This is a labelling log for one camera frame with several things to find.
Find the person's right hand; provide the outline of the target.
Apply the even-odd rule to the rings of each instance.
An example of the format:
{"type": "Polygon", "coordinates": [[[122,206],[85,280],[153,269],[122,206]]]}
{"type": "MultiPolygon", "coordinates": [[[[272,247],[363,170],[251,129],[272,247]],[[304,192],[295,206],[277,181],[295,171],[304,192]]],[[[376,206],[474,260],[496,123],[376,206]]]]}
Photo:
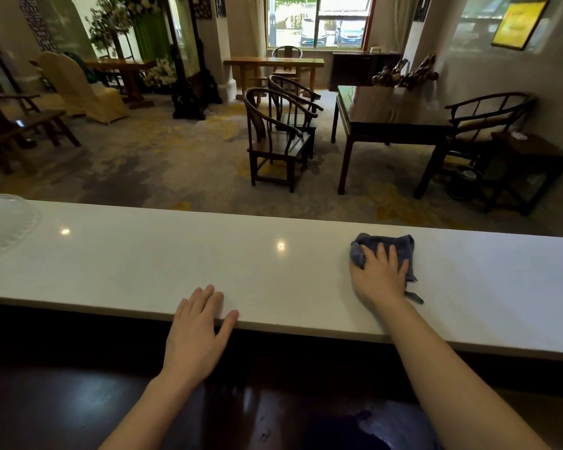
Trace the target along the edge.
{"type": "MultiPolygon", "coordinates": [[[[363,304],[379,316],[407,305],[404,296],[406,280],[400,278],[398,274],[401,263],[398,262],[396,247],[391,245],[387,253],[388,266],[380,264],[376,258],[376,252],[368,247],[360,245],[360,249],[365,256],[365,264],[362,269],[368,276],[368,285],[366,290],[355,290],[355,293],[363,304]]],[[[358,266],[351,264],[350,268],[358,268],[358,266]]]]}

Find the blue-grey cleaning cloth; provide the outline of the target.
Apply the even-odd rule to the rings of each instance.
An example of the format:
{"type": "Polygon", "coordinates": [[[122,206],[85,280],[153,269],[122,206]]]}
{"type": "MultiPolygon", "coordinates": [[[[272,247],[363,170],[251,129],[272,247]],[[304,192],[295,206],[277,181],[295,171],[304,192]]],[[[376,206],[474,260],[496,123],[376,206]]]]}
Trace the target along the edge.
{"type": "Polygon", "coordinates": [[[409,278],[406,279],[406,290],[404,296],[406,299],[410,299],[417,304],[422,304],[423,300],[419,295],[414,292],[407,291],[408,284],[416,281],[412,267],[414,241],[410,235],[404,235],[396,238],[386,236],[372,236],[365,233],[359,234],[356,240],[351,243],[349,249],[349,265],[354,264],[362,269],[365,264],[365,256],[361,252],[360,245],[364,245],[376,253],[378,243],[380,242],[383,242],[387,253],[389,252],[391,245],[394,245],[396,247],[399,263],[402,263],[405,259],[408,259],[410,261],[409,278]]]}

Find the person's left forearm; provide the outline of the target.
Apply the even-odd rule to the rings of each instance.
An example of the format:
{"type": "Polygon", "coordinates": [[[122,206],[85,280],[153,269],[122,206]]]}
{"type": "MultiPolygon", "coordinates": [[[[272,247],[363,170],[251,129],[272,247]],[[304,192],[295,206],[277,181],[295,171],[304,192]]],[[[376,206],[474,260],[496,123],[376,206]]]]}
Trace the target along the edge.
{"type": "Polygon", "coordinates": [[[158,375],[98,450],[159,450],[196,384],[158,375]]]}

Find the dark wooden square table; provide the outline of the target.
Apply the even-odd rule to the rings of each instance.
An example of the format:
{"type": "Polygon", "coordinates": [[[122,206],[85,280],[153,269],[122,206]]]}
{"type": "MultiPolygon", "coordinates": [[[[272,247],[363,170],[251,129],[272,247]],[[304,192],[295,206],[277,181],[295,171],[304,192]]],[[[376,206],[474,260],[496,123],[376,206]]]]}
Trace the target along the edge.
{"type": "Polygon", "coordinates": [[[449,137],[456,128],[448,117],[423,96],[399,87],[339,86],[331,129],[336,142],[338,121],[346,135],[338,195],[345,184],[354,143],[417,144],[434,146],[431,158],[413,192],[415,199],[426,193],[449,153],[449,137]]]}

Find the dark wooden round-back chair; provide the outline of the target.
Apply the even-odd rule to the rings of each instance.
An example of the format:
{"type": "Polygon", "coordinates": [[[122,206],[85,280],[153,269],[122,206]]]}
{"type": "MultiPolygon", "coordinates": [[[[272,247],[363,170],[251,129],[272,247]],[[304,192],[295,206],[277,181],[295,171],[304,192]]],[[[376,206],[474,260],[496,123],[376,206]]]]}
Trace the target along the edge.
{"type": "MultiPolygon", "coordinates": [[[[294,45],[285,45],[277,47],[272,51],[272,58],[293,58],[301,59],[302,50],[294,45]]],[[[283,65],[283,67],[273,67],[274,74],[296,74],[296,68],[290,65],[283,65]]]]}
{"type": "Polygon", "coordinates": [[[276,108],[275,118],[310,135],[308,157],[313,159],[316,119],[323,112],[323,107],[317,103],[321,96],[301,83],[277,74],[268,77],[268,88],[290,98],[289,102],[283,102],[281,97],[272,96],[272,103],[276,108]]]}
{"type": "Polygon", "coordinates": [[[250,87],[242,96],[247,112],[251,185],[256,186],[257,182],[276,183],[288,187],[289,192],[294,193],[296,167],[301,166],[303,172],[308,166],[310,135],[275,118],[276,108],[272,103],[272,96],[289,102],[288,96],[262,87],[250,87]],[[285,178],[260,174],[264,165],[275,162],[285,164],[285,178]]]}

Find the dark wooden side table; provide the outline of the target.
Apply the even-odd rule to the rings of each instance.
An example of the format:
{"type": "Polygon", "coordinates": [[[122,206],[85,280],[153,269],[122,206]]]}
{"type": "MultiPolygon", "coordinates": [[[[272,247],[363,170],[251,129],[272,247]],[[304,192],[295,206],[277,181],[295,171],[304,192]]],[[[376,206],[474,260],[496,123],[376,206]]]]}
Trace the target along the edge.
{"type": "Polygon", "coordinates": [[[483,213],[493,208],[504,208],[518,211],[522,216],[530,215],[552,184],[563,174],[563,149],[536,134],[515,133],[491,134],[494,143],[501,146],[507,154],[506,169],[496,181],[484,181],[492,187],[489,197],[482,195],[484,200],[483,213]],[[516,188],[514,181],[527,168],[532,168],[545,176],[541,186],[530,199],[525,199],[516,188]]]}

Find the clear glass dish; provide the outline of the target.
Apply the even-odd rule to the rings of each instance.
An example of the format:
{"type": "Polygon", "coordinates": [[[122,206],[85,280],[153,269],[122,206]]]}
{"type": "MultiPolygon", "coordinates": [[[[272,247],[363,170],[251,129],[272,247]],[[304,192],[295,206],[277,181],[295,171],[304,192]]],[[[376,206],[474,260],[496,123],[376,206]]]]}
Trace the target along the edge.
{"type": "Polygon", "coordinates": [[[28,237],[42,218],[36,204],[20,196],[0,194],[0,256],[28,237]]]}

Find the light wooden long table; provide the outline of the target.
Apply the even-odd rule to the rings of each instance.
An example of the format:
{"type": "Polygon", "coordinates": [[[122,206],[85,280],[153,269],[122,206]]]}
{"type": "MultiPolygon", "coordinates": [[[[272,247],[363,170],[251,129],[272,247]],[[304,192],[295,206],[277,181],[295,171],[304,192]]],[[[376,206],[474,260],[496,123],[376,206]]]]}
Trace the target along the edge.
{"type": "Polygon", "coordinates": [[[240,87],[243,95],[248,89],[247,73],[250,69],[255,71],[257,68],[295,68],[297,79],[300,81],[303,71],[309,71],[308,89],[314,91],[316,81],[316,71],[325,65],[323,59],[314,58],[274,58],[274,57],[231,57],[223,61],[224,66],[240,68],[240,87]]]}

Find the white flower bunch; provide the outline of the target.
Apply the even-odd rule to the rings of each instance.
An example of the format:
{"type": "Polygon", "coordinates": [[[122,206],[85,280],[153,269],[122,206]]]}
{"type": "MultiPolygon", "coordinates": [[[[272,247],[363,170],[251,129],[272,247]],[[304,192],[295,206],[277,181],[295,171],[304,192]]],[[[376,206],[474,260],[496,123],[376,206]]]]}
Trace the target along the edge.
{"type": "Polygon", "coordinates": [[[170,59],[157,59],[155,67],[142,72],[142,81],[151,92],[171,94],[177,81],[175,66],[170,59]]]}

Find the dark framed standing screen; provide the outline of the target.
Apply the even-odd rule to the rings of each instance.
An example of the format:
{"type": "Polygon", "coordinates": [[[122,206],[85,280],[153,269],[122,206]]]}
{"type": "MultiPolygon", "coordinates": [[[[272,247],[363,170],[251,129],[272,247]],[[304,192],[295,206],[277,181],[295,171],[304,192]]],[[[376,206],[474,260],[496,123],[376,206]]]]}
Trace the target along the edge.
{"type": "Polygon", "coordinates": [[[206,109],[222,104],[216,81],[205,63],[194,0],[165,0],[171,36],[170,56],[176,73],[172,88],[173,118],[205,120],[206,109]]]}

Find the red-framed window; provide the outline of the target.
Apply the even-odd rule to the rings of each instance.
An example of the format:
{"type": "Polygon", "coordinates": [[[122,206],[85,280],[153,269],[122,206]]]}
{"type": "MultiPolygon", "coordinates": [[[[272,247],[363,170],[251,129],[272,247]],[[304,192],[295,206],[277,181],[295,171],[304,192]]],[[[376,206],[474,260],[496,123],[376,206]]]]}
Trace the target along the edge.
{"type": "Polygon", "coordinates": [[[376,0],[265,0],[269,49],[363,50],[376,0]]]}

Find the beige fabric-covered chair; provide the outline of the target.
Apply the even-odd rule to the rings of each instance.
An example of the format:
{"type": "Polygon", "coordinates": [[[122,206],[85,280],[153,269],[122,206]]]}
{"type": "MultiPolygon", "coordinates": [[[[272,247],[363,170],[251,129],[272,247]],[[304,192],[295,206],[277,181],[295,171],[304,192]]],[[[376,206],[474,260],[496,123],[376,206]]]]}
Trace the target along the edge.
{"type": "Polygon", "coordinates": [[[70,57],[42,52],[38,64],[61,97],[69,115],[85,115],[106,125],[129,117],[130,110],[119,91],[105,87],[100,82],[90,84],[82,67],[70,57]]]}

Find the yellow framed picture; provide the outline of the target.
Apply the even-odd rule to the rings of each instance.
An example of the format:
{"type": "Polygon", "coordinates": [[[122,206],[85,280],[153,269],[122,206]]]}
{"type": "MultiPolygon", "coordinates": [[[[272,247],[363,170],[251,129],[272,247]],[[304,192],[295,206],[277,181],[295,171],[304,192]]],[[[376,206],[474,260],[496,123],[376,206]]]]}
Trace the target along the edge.
{"type": "Polygon", "coordinates": [[[491,46],[524,51],[538,27],[550,0],[522,0],[508,4],[491,46]]]}

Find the dark wooden straight-back chair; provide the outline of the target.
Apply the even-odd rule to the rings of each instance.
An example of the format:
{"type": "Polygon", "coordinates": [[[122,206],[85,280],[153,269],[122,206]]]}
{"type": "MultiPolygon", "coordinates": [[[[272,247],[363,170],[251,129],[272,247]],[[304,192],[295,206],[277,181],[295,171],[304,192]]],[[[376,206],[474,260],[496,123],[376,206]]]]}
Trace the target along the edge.
{"type": "Polygon", "coordinates": [[[40,108],[36,105],[35,99],[39,94],[25,93],[19,83],[16,82],[11,71],[5,63],[2,52],[0,51],[0,85],[3,87],[1,98],[14,101],[24,114],[31,112],[40,112],[40,108]]]}

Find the tall green flower arrangement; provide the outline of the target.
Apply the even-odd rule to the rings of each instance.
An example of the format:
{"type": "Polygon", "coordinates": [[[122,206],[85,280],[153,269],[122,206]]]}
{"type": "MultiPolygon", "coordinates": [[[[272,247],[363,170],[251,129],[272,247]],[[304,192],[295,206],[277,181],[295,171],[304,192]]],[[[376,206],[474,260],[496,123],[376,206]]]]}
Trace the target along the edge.
{"type": "Polygon", "coordinates": [[[143,61],[170,59],[170,38],[165,21],[167,0],[96,0],[90,8],[89,38],[93,46],[108,52],[114,46],[113,32],[133,30],[143,61]]]}

